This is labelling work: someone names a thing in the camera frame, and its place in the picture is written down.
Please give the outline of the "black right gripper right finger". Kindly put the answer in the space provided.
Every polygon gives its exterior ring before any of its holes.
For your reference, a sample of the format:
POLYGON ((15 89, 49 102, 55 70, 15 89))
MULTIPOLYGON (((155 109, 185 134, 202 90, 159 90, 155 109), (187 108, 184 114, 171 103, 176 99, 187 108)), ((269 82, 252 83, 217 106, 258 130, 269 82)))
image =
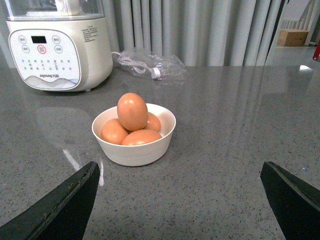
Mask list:
POLYGON ((320 191, 274 162, 260 173, 269 205, 287 240, 320 238, 320 191))

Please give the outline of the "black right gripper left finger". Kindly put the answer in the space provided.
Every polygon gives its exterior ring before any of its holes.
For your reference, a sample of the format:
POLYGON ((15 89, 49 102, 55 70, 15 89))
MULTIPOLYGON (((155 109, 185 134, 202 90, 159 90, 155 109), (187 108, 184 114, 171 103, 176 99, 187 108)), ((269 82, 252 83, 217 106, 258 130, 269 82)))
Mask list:
POLYGON ((95 203, 100 168, 94 161, 2 225, 2 240, 81 240, 95 203))

